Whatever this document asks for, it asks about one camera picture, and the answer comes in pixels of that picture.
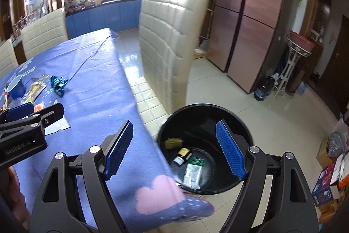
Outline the person's left hand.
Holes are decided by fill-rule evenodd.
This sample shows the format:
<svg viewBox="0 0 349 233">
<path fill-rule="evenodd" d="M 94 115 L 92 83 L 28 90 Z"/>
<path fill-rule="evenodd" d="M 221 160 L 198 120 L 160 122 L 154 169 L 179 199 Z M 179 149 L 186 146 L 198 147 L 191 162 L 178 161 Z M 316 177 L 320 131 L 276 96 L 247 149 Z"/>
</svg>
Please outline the person's left hand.
<svg viewBox="0 0 349 233">
<path fill-rule="evenodd" d="M 12 213 L 17 221 L 26 229 L 30 228 L 31 215 L 26 207 L 25 196 L 20 192 L 20 184 L 15 169 L 8 168 L 9 175 L 9 198 L 13 201 Z"/>
</svg>

